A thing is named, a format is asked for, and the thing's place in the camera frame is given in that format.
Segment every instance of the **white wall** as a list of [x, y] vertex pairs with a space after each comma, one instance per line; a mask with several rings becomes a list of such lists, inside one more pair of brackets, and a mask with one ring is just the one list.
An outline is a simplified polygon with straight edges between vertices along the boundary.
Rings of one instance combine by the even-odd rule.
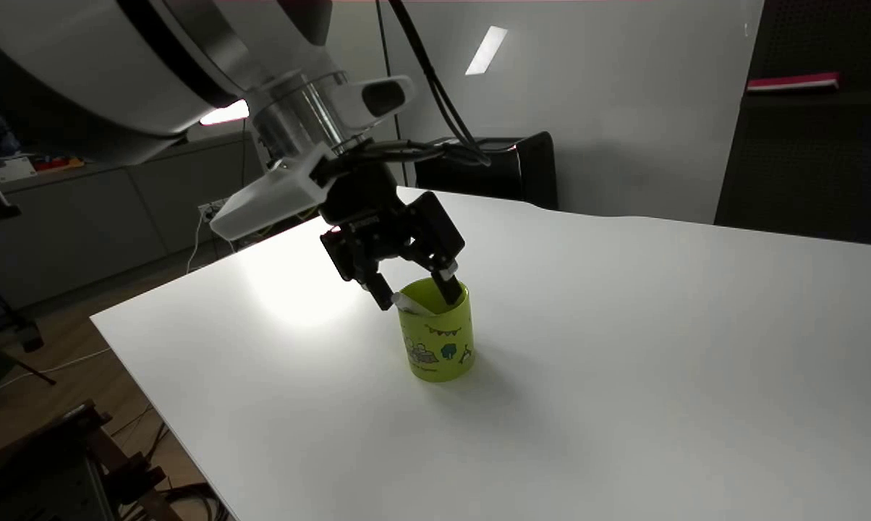
[[[407, 0], [442, 85], [478, 137], [550, 130], [561, 207], [711, 224], [760, 0]], [[419, 78], [384, 17], [397, 73]], [[510, 30], [490, 75], [465, 66]], [[429, 95], [407, 140], [446, 137]]]
[[384, 75], [378, 23], [375, 23], [375, 0], [336, 0], [326, 52], [338, 66], [351, 75]]

